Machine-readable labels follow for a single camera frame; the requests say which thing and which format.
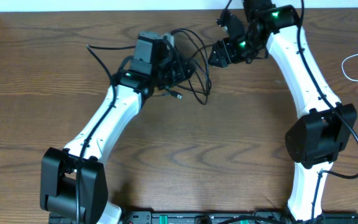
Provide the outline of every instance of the screw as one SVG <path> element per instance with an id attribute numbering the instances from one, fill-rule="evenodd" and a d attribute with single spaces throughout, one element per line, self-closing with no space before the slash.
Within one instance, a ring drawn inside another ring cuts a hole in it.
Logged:
<path id="1" fill-rule="evenodd" d="M 148 96 L 149 95 L 149 88 L 144 88 L 143 89 L 143 94 Z"/>
<path id="2" fill-rule="evenodd" d="M 98 158 L 97 158 L 96 156 L 91 156 L 89 159 L 90 159 L 91 161 L 95 161 L 95 162 L 98 161 Z"/>

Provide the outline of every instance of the wooden table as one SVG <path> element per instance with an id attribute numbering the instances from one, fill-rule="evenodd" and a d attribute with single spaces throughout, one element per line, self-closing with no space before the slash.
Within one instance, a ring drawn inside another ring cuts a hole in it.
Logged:
<path id="1" fill-rule="evenodd" d="M 242 11 L 234 13 L 245 21 Z M 39 208 L 41 158 L 82 130 L 109 85 L 85 44 L 127 46 L 139 31 L 163 34 L 178 27 L 211 44 L 225 36 L 215 24 L 219 15 L 0 13 L 0 223 L 47 222 L 48 213 Z M 307 10 L 305 29 L 327 82 L 358 112 L 358 83 L 341 71 L 343 59 L 358 53 L 358 9 Z M 112 70 L 131 53 L 98 51 Z M 346 63 L 346 70 L 357 76 L 358 59 Z M 106 166 L 114 203 L 154 210 L 284 207 L 294 170 L 284 134 L 296 114 L 277 64 L 270 58 L 211 68 L 211 79 L 208 105 L 185 92 L 183 100 L 151 98 L 129 123 Z M 358 171 L 353 140 L 333 170 Z M 329 177 L 323 209 L 358 212 L 358 179 Z"/>

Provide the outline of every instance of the white wall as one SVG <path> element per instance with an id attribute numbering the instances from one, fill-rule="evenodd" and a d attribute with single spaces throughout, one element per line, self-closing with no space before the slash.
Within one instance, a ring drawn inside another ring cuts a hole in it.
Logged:
<path id="1" fill-rule="evenodd" d="M 222 9 L 228 0 L 0 0 L 0 12 Z M 273 0 L 278 6 L 300 0 Z M 358 0 L 305 0 L 306 7 L 358 7 Z M 241 9 L 233 0 L 231 9 Z"/>

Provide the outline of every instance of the black cable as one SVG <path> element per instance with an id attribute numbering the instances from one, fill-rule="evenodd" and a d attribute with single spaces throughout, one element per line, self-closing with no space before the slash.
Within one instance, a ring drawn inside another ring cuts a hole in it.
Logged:
<path id="1" fill-rule="evenodd" d="M 100 47 L 100 46 L 93 46 L 88 45 L 89 48 L 92 49 L 99 49 L 99 50 L 126 50 L 126 49 L 134 49 L 136 46 L 128 46 L 128 47 Z"/>
<path id="2" fill-rule="evenodd" d="M 273 214 L 273 212 L 270 211 L 270 210 L 267 209 L 267 208 L 256 209 L 256 210 L 253 212 L 252 216 L 255 216 L 255 217 L 256 217 L 256 213 L 262 212 L 262 211 L 270 212 L 270 214 L 272 214 L 274 220 L 277 220 L 277 218 L 276 218 L 276 216 Z"/>
<path id="3" fill-rule="evenodd" d="M 230 223 L 243 221 L 243 220 L 262 221 L 262 222 L 273 223 L 273 224 L 286 224 L 285 222 L 280 222 L 280 221 L 277 221 L 277 220 L 271 220 L 269 218 L 255 217 L 255 216 L 248 216 L 248 215 L 241 215 L 241 216 L 239 216 L 237 218 L 231 218 L 229 220 L 220 222 L 218 224 L 230 224 Z"/>
<path id="4" fill-rule="evenodd" d="M 305 65 L 306 70 L 309 73 L 309 76 L 311 78 L 311 81 L 313 82 L 313 84 L 315 85 L 317 92 L 320 95 L 320 98 L 327 104 L 327 106 L 329 107 L 329 109 L 338 117 L 339 120 L 341 120 L 342 124 L 349 130 L 349 132 L 353 135 L 354 139 L 356 140 L 356 143 L 358 145 L 358 135 L 356 134 L 356 132 L 353 130 L 353 128 L 347 123 L 347 121 L 342 117 L 342 115 L 332 106 L 332 104 L 327 100 L 325 94 L 321 91 L 320 87 L 318 86 L 318 83 L 315 79 L 315 77 L 313 76 L 313 73 L 310 70 L 310 67 L 305 59 L 305 56 L 303 54 L 303 49 L 301 46 L 301 28 L 302 28 L 302 23 L 303 23 L 303 17 L 305 15 L 305 3 L 304 0 L 301 0 L 301 17 L 300 17 L 300 22 L 299 22 L 299 26 L 298 26 L 298 33 L 296 35 L 296 41 L 298 42 L 298 50 L 302 59 L 303 64 Z M 314 199 L 313 199 L 313 203 L 312 203 L 312 209 L 311 209 L 311 220 L 310 223 L 313 223 L 314 220 L 314 206 L 316 204 L 316 200 L 317 200 L 317 194 L 318 194 L 318 189 L 319 189 L 319 183 L 321 178 L 323 177 L 323 173 L 327 173 L 327 174 L 331 174 L 334 175 L 336 177 L 340 177 L 343 179 L 356 179 L 358 178 L 358 173 L 355 175 L 343 175 L 343 174 L 338 174 L 337 172 L 333 172 L 333 171 L 329 171 L 329 170 L 321 170 L 318 173 L 318 181 L 317 181 L 317 185 L 316 185 L 316 190 L 314 192 Z"/>
<path id="5" fill-rule="evenodd" d="M 229 8 L 231 1 L 232 1 L 232 0 L 229 0 L 229 2 L 227 3 L 226 7 L 225 7 L 223 10 L 226 10 L 226 9 Z"/>
<path id="6" fill-rule="evenodd" d="M 197 51 L 190 57 L 190 59 L 192 59 L 192 61 L 198 66 L 198 68 L 200 69 L 200 71 L 204 74 L 205 76 L 205 79 L 206 79 L 206 83 L 205 85 L 203 84 L 203 81 L 201 80 L 201 77 L 198 73 L 196 73 L 197 75 L 197 78 L 198 78 L 198 81 L 200 82 L 201 84 L 201 87 L 203 89 L 203 91 L 196 91 L 194 90 L 193 88 L 193 85 L 191 84 L 191 80 L 188 80 L 189 82 L 189 88 L 188 87 L 184 87 L 182 85 L 177 85 L 177 87 L 179 88 L 182 88 L 184 90 L 187 90 L 187 91 L 191 91 L 193 92 L 194 96 L 196 97 L 197 101 L 199 103 L 201 103 L 202 105 L 205 105 L 207 102 L 208 102 L 208 95 L 210 94 L 211 92 L 211 89 L 212 89 L 212 81 L 209 79 L 209 65 L 208 65 L 208 52 L 206 50 L 207 47 L 209 47 L 210 45 L 208 46 L 205 46 L 203 40 L 195 33 L 193 32 L 192 30 L 189 30 L 189 29 L 186 29 L 186 28 L 179 28 L 179 29 L 175 29 L 173 31 L 171 31 L 171 35 L 175 35 L 177 33 L 184 33 L 188 39 L 191 41 L 191 43 L 197 48 Z M 199 48 L 198 45 L 195 43 L 195 41 L 189 36 L 189 34 L 187 34 L 187 32 L 193 34 L 200 42 L 201 42 L 201 45 L 202 47 Z M 201 65 L 194 59 L 195 55 L 197 53 L 201 53 L 201 57 L 203 59 L 203 63 L 205 65 L 205 71 L 202 69 Z M 202 94 L 205 96 L 205 100 L 201 100 L 198 96 L 197 96 L 197 93 L 199 94 Z"/>
<path id="7" fill-rule="evenodd" d="M 180 72 L 185 75 L 185 72 L 183 70 L 183 65 L 181 64 L 181 61 L 179 60 L 179 57 L 177 55 L 177 52 L 175 50 L 175 48 L 172 46 L 171 42 L 169 42 L 167 39 L 163 40 L 166 45 L 169 47 L 170 51 L 172 52 L 173 56 L 176 58 L 177 62 L 179 63 L 179 68 L 180 68 Z"/>
<path id="8" fill-rule="evenodd" d="M 105 119 L 105 117 L 109 114 L 109 112 L 111 111 L 111 109 L 114 107 L 114 105 L 116 104 L 116 100 L 117 100 L 117 91 L 116 91 L 116 84 L 114 82 L 114 79 L 112 78 L 112 75 L 109 71 L 109 69 L 107 68 L 107 66 L 105 66 L 105 64 L 102 62 L 102 60 L 91 50 L 91 48 L 95 48 L 95 49 L 99 49 L 96 48 L 94 46 L 90 46 L 87 45 L 86 49 L 91 53 L 91 55 L 99 62 L 99 64 L 103 67 L 104 71 L 106 72 L 107 76 L 110 79 L 110 85 L 112 86 L 112 102 L 110 103 L 110 105 L 108 106 L 107 110 L 103 113 L 103 115 L 100 117 L 99 121 L 93 126 L 92 130 L 89 132 L 89 135 L 86 137 L 86 139 L 84 140 L 84 143 L 82 145 L 81 148 L 81 152 L 80 152 L 80 156 L 78 157 L 78 163 L 77 163 L 77 173 L 76 173 L 76 187 L 75 187 L 75 196 L 76 196 L 76 222 L 80 223 L 81 220 L 81 212 L 80 212 L 80 205 L 81 205 L 81 200 L 80 200 L 80 179 L 81 179 L 81 168 L 82 168 L 82 162 L 83 162 L 83 158 L 84 158 L 84 154 L 85 154 L 85 149 L 88 147 L 89 142 L 91 141 L 92 135 L 94 134 L 94 132 L 97 130 L 97 128 L 100 126 L 100 124 L 103 122 L 103 120 Z M 131 59 L 130 57 L 126 57 L 124 59 L 124 61 L 122 62 L 120 68 L 124 68 L 125 64 L 129 61 L 129 59 Z"/>
<path id="9" fill-rule="evenodd" d="M 126 56 L 124 58 L 124 60 L 121 62 L 120 66 L 118 67 L 118 71 L 121 71 L 122 69 L 124 69 L 125 65 L 129 62 L 129 60 L 132 60 L 132 58 L 134 58 L 133 55 L 130 55 L 130 56 Z"/>
<path id="10" fill-rule="evenodd" d="M 208 45 L 203 46 L 202 48 L 198 49 L 191 57 L 192 57 L 192 58 L 195 57 L 196 54 L 199 53 L 201 50 L 203 50 L 203 49 L 205 49 L 205 48 L 207 48 L 207 47 L 212 47 L 212 46 L 214 46 L 214 45 L 215 45 L 215 44 L 208 44 Z"/>

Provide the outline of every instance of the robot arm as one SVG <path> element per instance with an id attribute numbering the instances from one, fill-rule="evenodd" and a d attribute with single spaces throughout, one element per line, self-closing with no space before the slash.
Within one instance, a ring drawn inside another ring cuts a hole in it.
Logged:
<path id="1" fill-rule="evenodd" d="M 319 183 L 314 205 L 314 217 L 321 215 L 321 197 L 326 175 L 318 181 L 321 170 L 330 170 L 340 151 L 344 150 L 350 132 L 333 115 L 327 104 L 321 100 L 298 51 L 296 33 L 299 17 L 292 6 L 275 7 L 270 0 L 243 1 L 248 31 L 232 35 L 237 29 L 238 18 L 227 10 L 218 25 L 226 25 L 229 37 L 218 41 L 209 58 L 211 65 L 226 67 L 230 63 L 251 63 L 259 51 L 265 49 L 280 67 L 291 91 L 298 121 L 286 133 L 285 143 L 295 162 L 293 189 L 288 200 L 288 209 L 294 222 L 307 222 L 312 216 L 312 204 L 316 185 Z M 326 95 L 336 105 L 348 123 L 353 126 L 356 110 L 353 105 L 342 105 L 323 78 L 306 42 L 305 31 L 301 28 L 301 46 L 306 61 Z"/>
<path id="2" fill-rule="evenodd" d="M 173 46 L 174 39 L 170 34 L 162 37 L 151 32 L 139 34 L 134 56 L 127 57 L 131 59 L 130 68 L 125 70 L 123 63 L 114 74 L 117 85 L 109 87 L 102 105 L 89 123 L 62 151 L 50 148 L 42 158 L 42 209 L 75 220 L 78 182 L 82 222 L 116 224 L 119 221 L 121 209 L 108 202 L 104 165 L 122 130 L 138 114 L 146 99 L 153 95 L 154 88 L 169 90 L 194 73 L 194 64 L 190 59 L 184 59 Z M 111 105 L 114 92 L 116 101 Z M 100 120 L 84 148 L 85 139 Z M 76 171 L 83 149 L 82 175 L 79 180 L 71 179 L 65 174 Z"/>

